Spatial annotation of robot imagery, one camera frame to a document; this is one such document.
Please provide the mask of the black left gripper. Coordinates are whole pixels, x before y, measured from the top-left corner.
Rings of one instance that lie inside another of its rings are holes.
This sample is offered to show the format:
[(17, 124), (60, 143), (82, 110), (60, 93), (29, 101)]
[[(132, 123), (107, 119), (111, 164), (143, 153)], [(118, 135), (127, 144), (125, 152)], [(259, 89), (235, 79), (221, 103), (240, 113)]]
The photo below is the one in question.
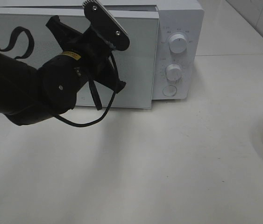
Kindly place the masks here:
[(81, 33), (62, 23), (58, 15), (52, 16), (46, 27), (63, 52), (73, 52), (80, 56), (78, 62), (87, 69), (94, 81), (116, 94), (124, 89), (126, 82), (115, 75), (109, 59), (112, 49), (92, 28)]

